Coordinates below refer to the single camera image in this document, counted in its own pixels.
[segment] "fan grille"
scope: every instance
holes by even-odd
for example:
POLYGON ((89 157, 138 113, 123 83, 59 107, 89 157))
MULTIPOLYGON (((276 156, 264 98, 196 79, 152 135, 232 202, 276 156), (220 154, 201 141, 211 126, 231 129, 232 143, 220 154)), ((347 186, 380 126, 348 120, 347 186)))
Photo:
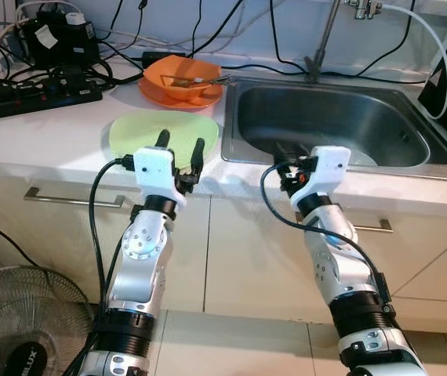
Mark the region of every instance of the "fan grille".
POLYGON ((31 266, 0 269, 0 375, 13 351, 28 342, 44 347, 42 374, 61 375, 84 345, 92 319, 87 298, 63 275, 31 266))

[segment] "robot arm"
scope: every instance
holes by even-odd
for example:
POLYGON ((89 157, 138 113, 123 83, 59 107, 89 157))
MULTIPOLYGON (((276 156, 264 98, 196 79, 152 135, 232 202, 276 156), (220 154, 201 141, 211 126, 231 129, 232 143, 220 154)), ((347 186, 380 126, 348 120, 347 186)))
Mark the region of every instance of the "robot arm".
MULTIPOLYGON (((338 233, 359 248, 354 227, 329 199, 342 182, 350 155, 343 147, 315 147, 310 157, 289 160, 296 172, 284 164, 278 172, 304 226, 338 233)), ((284 154, 275 159, 288 160, 284 154)), ((383 275, 375 273, 370 260, 346 241, 324 233, 306 231, 305 241, 316 284, 340 337, 340 359, 351 370, 348 376, 427 376, 394 319, 383 275)))
POLYGON ((169 133, 163 131, 156 146, 133 155, 136 180, 144 205, 122 236, 106 309, 93 327, 80 376, 146 376, 148 349, 165 289, 165 267, 172 253, 171 233, 176 214, 187 201, 201 175, 204 140, 198 139, 191 173, 181 175, 167 149, 169 133))

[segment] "electric fan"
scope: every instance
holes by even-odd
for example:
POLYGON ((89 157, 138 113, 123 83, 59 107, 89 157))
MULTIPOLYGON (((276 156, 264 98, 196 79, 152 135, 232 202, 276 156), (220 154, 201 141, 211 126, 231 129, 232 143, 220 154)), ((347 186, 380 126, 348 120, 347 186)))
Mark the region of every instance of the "electric fan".
POLYGON ((74 282, 50 269, 0 269, 0 376, 60 376, 91 330, 74 282))

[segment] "metal handle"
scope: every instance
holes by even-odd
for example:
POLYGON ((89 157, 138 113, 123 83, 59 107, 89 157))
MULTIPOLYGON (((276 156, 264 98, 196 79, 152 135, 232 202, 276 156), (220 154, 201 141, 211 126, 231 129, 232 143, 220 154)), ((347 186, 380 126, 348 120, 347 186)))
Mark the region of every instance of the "metal handle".
MULTIPOLYGON (((30 188, 23 199, 25 201, 39 201, 39 202, 53 202, 55 204, 72 204, 72 205, 89 205, 88 200, 78 200, 74 198, 62 198, 62 197, 48 197, 48 196, 38 196, 37 193, 40 191, 39 188, 33 186, 30 188)), ((101 208, 120 208, 124 202, 124 196, 118 195, 114 202, 102 202, 95 201, 95 206, 101 208)))
MULTIPOLYGON (((296 211, 295 212, 295 219, 296 222, 299 223, 300 225, 303 223, 303 216, 296 211)), ((374 233, 393 233, 394 230, 391 227, 391 224, 389 223, 389 221, 387 219, 381 219, 379 221, 380 223, 380 227, 374 227, 374 226, 354 226, 354 228, 356 230, 360 230, 360 231, 373 231, 374 233)))
POLYGON ((360 231, 373 231, 374 233, 393 233, 394 230, 387 219, 381 219, 379 221, 380 227, 374 226, 354 226, 356 230, 360 231))

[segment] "stainless steel sink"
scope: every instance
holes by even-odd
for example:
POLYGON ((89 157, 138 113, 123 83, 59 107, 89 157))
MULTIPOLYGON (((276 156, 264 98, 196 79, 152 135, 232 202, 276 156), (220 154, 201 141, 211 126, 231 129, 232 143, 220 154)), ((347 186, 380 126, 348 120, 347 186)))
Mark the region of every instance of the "stainless steel sink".
POLYGON ((271 165, 272 154, 351 149, 350 170, 447 179, 447 145, 399 91, 236 78, 222 157, 271 165))

